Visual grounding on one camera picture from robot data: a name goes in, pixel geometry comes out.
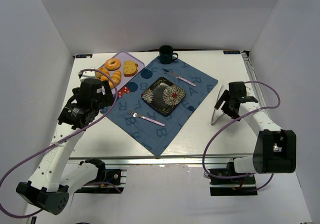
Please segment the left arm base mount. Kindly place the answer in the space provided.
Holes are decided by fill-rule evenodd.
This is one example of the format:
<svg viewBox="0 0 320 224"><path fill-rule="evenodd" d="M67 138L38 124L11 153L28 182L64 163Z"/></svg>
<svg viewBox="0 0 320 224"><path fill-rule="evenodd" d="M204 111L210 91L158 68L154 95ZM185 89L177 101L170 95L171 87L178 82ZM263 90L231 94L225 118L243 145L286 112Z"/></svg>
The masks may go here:
<svg viewBox="0 0 320 224"><path fill-rule="evenodd" d="M127 171L124 169L111 169L105 167L103 171L98 171L99 177L90 184L78 189L75 193L80 194L121 194L126 183Z"/></svg>

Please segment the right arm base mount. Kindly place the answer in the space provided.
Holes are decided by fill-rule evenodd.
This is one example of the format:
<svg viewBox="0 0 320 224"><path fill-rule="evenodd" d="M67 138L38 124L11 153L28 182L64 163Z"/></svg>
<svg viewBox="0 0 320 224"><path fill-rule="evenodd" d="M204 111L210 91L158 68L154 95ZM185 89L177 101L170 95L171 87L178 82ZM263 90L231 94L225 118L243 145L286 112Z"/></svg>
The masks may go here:
<svg viewBox="0 0 320 224"><path fill-rule="evenodd" d="M212 197L257 196L254 176L238 179L218 179L203 173L209 179L209 190Z"/></svg>

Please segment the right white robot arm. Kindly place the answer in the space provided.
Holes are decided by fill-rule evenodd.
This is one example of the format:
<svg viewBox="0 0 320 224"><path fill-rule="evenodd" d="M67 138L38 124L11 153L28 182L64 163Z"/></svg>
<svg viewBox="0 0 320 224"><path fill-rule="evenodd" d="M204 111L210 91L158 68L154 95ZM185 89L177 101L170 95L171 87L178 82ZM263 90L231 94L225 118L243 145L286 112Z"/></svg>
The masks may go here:
<svg viewBox="0 0 320 224"><path fill-rule="evenodd" d="M227 164L227 174L292 173L296 170L297 137L264 112L258 100L247 92L246 82L231 82L217 100L220 109L233 120L245 120L257 137L253 154L234 158Z"/></svg>

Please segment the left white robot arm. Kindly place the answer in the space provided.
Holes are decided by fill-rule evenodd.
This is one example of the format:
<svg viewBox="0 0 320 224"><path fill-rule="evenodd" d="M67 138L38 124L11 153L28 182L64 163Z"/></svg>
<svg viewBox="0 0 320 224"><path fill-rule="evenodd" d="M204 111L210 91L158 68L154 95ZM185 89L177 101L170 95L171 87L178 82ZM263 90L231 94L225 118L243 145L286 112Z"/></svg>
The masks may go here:
<svg viewBox="0 0 320 224"><path fill-rule="evenodd" d="M84 79L80 87L62 109L52 137L53 147L45 152L43 159L27 182L20 182L16 192L29 204L53 215L66 207L70 195L90 182L102 182L106 178L105 163L91 158L62 178L70 155L86 128L91 126L99 111L114 103L114 96L107 81Z"/></svg>

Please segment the long bread roll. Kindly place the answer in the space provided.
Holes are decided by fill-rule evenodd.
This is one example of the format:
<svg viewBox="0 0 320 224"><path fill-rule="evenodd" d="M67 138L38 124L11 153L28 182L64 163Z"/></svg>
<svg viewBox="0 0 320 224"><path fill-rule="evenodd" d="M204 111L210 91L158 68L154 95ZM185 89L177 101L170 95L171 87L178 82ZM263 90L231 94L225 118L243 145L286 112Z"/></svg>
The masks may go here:
<svg viewBox="0 0 320 224"><path fill-rule="evenodd" d="M110 89L114 89L114 87L117 87L120 82L121 82L121 79L122 78L122 73L121 71L116 71L112 76L111 76L111 79L112 81L109 81L108 84L110 86Z"/></svg>

